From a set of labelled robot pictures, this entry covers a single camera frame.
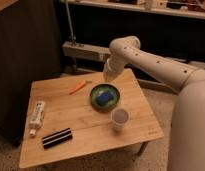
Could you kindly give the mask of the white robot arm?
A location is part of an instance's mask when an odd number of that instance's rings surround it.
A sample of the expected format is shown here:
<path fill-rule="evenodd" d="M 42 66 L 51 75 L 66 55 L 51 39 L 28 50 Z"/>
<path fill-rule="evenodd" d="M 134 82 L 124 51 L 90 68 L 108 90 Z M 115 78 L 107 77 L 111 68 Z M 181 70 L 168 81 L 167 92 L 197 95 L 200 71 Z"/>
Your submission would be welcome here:
<path fill-rule="evenodd" d="M 205 70 L 140 49 L 140 40 L 113 40 L 104 64 L 107 81 L 116 79 L 127 64 L 146 72 L 178 93 L 170 132 L 167 171 L 205 171 Z"/>

